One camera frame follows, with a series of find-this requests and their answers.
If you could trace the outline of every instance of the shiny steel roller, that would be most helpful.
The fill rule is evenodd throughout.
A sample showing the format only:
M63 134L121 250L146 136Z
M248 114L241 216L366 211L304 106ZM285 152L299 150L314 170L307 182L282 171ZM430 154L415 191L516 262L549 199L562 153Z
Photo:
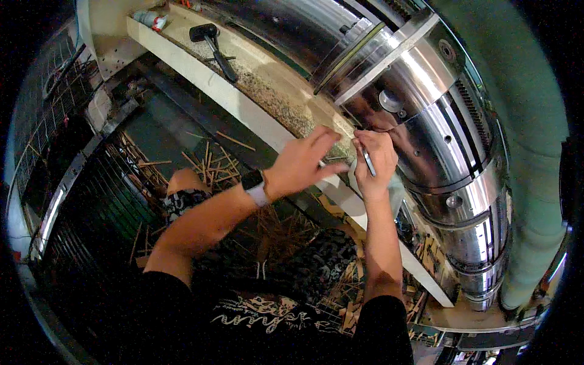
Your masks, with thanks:
M295 60L311 73L315 94L329 96L355 125L391 135L404 186L434 227L472 308L486 310L505 272L509 239L506 148L496 113L437 14L360 0L384 9L380 23L351 3L203 6Z

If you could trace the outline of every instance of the person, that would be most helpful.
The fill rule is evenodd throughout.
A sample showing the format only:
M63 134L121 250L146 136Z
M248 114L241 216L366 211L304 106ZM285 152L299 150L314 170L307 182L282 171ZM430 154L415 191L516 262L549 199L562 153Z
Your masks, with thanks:
M288 142L273 166L262 172L259 183L246 182L249 178L244 176L242 183L211 197L192 171L181 170L173 176L166 198L170 225L150 255L128 321L120 327L120 361L413 364L402 298L401 255L387 190L397 156L387 133L357 130L354 135L355 175L368 224L364 304L352 338L341 335L330 317L312 305L322 291L307 288L331 281L335 270L344 272L355 257L352 241L349 247L317 244L316 248L311 242L303 267L288 271L326 275L321 273L312 281L299 279L292 287L273 284L271 268L264 280L265 268L260 275L259 263L255 277L227 281L217 271L209 278L204 275L206 269L197 268L198 260L220 246L260 206L348 170L343 164L319 165L340 134L318 126L307 138ZM375 177L367 168L363 147L375 166Z

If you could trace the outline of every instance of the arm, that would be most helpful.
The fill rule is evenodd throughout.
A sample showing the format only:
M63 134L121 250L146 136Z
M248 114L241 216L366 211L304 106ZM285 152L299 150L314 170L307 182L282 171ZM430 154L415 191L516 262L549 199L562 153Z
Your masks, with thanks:
M390 206L387 185L395 172L397 154L387 133L355 131L357 149L355 177L367 211L367 239L364 303L374 297L390 295L403 301L402 262L399 239ZM369 152L376 176L367 168L361 148Z
M286 144L274 165L264 171L264 190L273 201L304 190L325 177L347 171L343 164L319 168L318 162L340 139L340 134L318 126L307 137ZM144 272L173 275L190 287L191 260L214 247L240 221L258 209L236 185L190 209L174 221L156 242Z

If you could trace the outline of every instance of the hand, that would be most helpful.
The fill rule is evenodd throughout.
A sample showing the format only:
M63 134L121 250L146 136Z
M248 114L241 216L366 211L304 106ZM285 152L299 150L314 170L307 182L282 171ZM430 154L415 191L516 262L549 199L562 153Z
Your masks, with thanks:
M389 185L398 163L398 155L395 153L390 135L360 130L356 130L354 134L353 145L357 150L355 177L363 200L367 203L389 199L387 185ZM376 172L375 177L369 172L365 157L363 157L363 147L369 152Z
M327 176L348 171L345 164L322 168L318 164L339 140L339 133L325 126L316 126L308 137L288 142L274 165L263 172L268 198L276 200L297 193Z

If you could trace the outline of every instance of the white watch strap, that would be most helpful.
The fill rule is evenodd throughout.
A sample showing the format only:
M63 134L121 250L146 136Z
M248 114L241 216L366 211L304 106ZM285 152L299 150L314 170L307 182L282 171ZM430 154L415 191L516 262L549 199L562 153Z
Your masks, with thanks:
M249 194L254 202L258 205L258 207L267 206L270 201L268 201L266 192L263 190L265 183L261 182L259 185L254 186L253 188L246 190L245 192Z

